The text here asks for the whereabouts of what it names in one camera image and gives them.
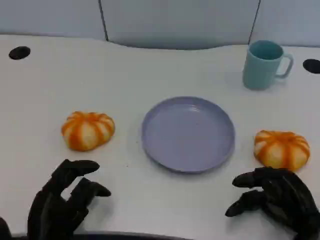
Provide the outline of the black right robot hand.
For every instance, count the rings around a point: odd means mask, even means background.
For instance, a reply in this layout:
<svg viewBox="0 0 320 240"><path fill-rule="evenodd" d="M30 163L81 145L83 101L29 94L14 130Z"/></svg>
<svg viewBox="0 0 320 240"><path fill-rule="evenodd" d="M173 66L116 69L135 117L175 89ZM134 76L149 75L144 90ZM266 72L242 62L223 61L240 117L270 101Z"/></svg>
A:
<svg viewBox="0 0 320 240"><path fill-rule="evenodd" d="M316 240L320 236L320 211L304 182L285 168L259 167L232 181L249 188L225 212L235 217L244 212L263 211L269 218L296 233L296 240Z"/></svg>

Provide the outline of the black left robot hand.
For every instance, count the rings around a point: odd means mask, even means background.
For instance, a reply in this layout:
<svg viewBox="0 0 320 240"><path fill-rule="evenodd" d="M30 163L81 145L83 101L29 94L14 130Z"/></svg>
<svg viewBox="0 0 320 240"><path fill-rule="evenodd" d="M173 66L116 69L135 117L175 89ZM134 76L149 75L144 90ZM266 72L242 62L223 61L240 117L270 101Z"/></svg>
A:
<svg viewBox="0 0 320 240"><path fill-rule="evenodd" d="M29 240L70 240L95 197L109 197L103 185L84 176L99 169L93 160L65 159L36 194L27 220Z"/></svg>

